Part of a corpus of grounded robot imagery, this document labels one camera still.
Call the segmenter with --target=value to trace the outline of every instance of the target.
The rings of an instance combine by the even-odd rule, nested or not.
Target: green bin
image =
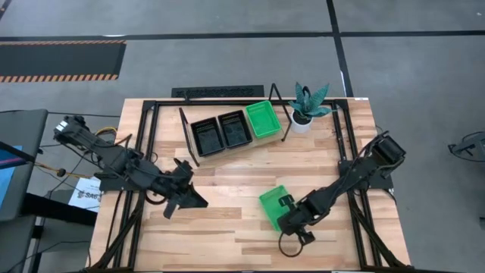
[[[280,226],[278,225],[278,218],[289,212],[288,206],[281,206],[279,201],[281,197],[287,195],[288,192],[286,191],[285,186],[281,185],[259,197],[264,212],[266,212],[266,215],[269,217],[270,222],[276,231],[281,231]]]
[[[246,106],[249,122],[257,138],[261,139],[281,130],[280,121],[270,101],[258,102]]]

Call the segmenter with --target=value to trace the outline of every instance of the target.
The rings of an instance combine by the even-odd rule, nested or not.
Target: wooden tabletop
[[[132,140],[136,139],[143,100],[125,100],[118,140],[130,133]],[[242,106],[183,106],[189,122],[240,108]],[[282,107],[274,108],[285,128],[288,121]],[[349,110],[360,149],[377,134],[371,106],[368,100],[349,99]],[[197,168],[186,148],[178,107],[163,106],[160,111],[154,146],[158,154],[156,165],[166,171],[175,167],[173,157],[191,162],[195,169],[192,181],[209,206],[177,210],[168,220],[163,216],[164,205],[146,203],[136,257],[137,271],[359,269],[346,195],[339,197],[324,220],[308,228],[316,241],[307,245],[296,258],[280,253],[277,245],[280,234],[272,228],[258,201],[261,194],[279,185],[284,185],[298,200],[339,177],[340,154],[331,115],[316,118],[307,134],[290,132],[285,142],[277,141],[203,162]],[[343,113],[339,115],[346,137]],[[144,149],[150,120],[149,114]],[[348,140],[346,148],[351,155]],[[369,190],[368,195],[376,232],[396,257],[408,264],[394,201],[382,190]],[[105,251],[116,198],[117,193],[106,193],[102,197],[90,248],[93,261]],[[123,201],[113,235],[117,234],[122,205]],[[362,233],[367,260],[372,264],[368,238],[364,231]],[[130,241],[129,235],[124,244],[122,265],[127,264]],[[284,240],[283,247],[292,252],[298,244],[291,237]]]

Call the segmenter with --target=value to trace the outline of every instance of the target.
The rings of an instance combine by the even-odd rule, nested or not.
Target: orange and black striped tape
[[[52,46],[52,45],[85,45],[85,44],[110,44],[123,43],[126,40],[108,40],[108,41],[42,41],[42,42],[0,42],[0,46]]]
[[[116,80],[116,74],[94,74],[94,75],[48,75],[48,76],[0,76],[0,83],[41,83],[61,81],[83,81],[83,80]]]

